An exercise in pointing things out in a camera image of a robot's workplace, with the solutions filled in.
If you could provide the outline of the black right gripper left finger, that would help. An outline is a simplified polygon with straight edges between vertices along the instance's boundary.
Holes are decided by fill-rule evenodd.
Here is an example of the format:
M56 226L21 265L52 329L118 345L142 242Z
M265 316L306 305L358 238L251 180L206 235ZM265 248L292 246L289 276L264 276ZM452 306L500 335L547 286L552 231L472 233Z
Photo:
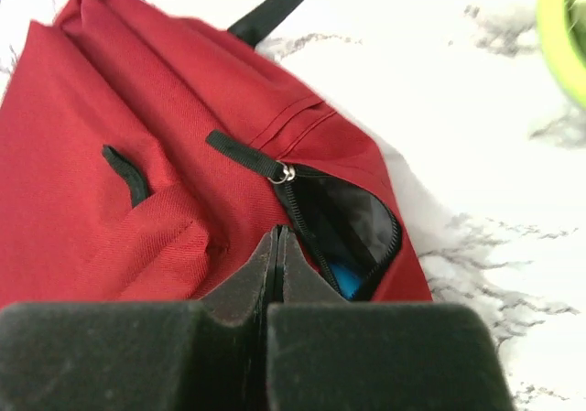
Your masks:
M1 312L4 410L263 410L278 232L198 301Z

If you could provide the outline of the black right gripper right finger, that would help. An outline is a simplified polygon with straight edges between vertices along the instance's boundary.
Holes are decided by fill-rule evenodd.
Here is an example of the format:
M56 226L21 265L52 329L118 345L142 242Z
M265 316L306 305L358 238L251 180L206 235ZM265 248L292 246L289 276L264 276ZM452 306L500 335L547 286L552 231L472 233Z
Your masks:
M279 234L282 299L267 310L272 410L510 410L490 333L450 303L349 302Z

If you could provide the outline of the blue paperback book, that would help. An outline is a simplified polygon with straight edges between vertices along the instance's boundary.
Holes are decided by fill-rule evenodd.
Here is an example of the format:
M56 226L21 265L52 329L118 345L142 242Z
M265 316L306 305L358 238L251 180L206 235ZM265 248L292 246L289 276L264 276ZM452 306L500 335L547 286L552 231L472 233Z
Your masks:
M362 294L362 286L364 285L364 278L356 274L349 268L330 263L330 269L335 278L341 295L347 300L364 300Z

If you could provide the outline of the red student backpack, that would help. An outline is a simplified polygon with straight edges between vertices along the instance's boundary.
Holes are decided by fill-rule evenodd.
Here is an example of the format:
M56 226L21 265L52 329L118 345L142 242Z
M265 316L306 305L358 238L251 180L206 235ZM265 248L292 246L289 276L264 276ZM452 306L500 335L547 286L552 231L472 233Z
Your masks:
M142 0L32 23L1 106L1 302L182 300L291 227L340 293L428 301L373 141L256 45L303 0L226 30Z

